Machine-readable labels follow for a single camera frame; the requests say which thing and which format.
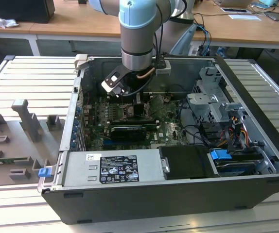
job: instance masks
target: blue cable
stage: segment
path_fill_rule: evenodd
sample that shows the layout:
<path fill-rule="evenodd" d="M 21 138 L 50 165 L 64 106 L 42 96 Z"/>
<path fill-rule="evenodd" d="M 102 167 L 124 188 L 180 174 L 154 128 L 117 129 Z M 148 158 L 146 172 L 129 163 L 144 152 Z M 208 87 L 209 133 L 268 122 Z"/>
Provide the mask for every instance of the blue cable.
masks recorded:
<path fill-rule="evenodd" d="M 205 30 L 203 27 L 201 27 L 199 24 L 196 24 L 196 25 L 197 25 L 197 27 L 199 27 L 201 30 L 203 30 L 203 32 L 205 33 L 205 35 L 206 35 L 206 37 L 207 37 L 207 47 L 206 47 L 206 49 L 204 50 L 203 55 L 202 55 L 202 56 L 204 56 L 205 53 L 206 53 L 206 51 L 209 49 L 209 34 L 208 34 L 208 31 Z"/>

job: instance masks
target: power supply label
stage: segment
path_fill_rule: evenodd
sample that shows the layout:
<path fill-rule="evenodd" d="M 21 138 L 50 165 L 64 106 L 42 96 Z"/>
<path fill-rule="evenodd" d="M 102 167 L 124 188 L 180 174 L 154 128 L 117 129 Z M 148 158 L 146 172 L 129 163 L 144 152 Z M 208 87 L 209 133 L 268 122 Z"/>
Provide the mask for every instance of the power supply label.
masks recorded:
<path fill-rule="evenodd" d="M 101 183 L 127 183 L 138 181 L 140 181 L 140 176 L 136 155 L 101 157 Z"/>

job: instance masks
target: aluminum profile table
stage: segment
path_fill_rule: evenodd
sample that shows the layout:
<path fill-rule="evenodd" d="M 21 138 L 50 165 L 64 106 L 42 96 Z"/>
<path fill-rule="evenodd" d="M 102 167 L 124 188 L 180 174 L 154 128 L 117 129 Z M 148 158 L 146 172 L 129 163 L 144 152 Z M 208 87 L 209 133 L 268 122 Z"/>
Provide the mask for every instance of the aluminum profile table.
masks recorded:
<path fill-rule="evenodd" d="M 226 60 L 226 63 L 279 132 L 279 86 L 257 64 L 247 60 Z M 227 90 L 239 102 L 229 86 Z"/>
<path fill-rule="evenodd" d="M 28 96 L 39 117 L 45 111 L 64 113 L 74 75 L 73 57 L 19 57 L 0 66 L 0 109 L 6 119 L 12 99 Z M 226 60 L 255 101 L 279 130 L 279 88 L 257 66 L 246 60 Z M 228 90 L 236 101 L 236 96 Z M 65 225 L 36 190 L 36 184 L 0 189 L 0 232 L 63 233 L 279 233 L 279 193 L 251 210 L 160 217 L 93 224 Z"/>

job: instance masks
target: white cloth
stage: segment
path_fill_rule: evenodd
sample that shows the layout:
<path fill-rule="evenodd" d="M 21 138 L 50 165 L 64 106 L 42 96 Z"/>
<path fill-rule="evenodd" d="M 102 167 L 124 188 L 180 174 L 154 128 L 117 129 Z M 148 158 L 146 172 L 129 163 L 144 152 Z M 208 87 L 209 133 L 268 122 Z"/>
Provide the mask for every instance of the white cloth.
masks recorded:
<path fill-rule="evenodd" d="M 6 27 L 16 27 L 18 23 L 14 19 L 0 18 L 0 27 L 5 29 Z"/>

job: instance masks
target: computer case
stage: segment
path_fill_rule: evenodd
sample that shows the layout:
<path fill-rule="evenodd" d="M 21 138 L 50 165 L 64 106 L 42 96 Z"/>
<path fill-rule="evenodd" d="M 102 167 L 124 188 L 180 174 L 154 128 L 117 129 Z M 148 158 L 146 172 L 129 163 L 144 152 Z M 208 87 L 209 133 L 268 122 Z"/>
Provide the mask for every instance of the computer case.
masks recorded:
<path fill-rule="evenodd" d="M 48 23 L 55 11 L 53 0 L 0 0 L 0 18 Z"/>

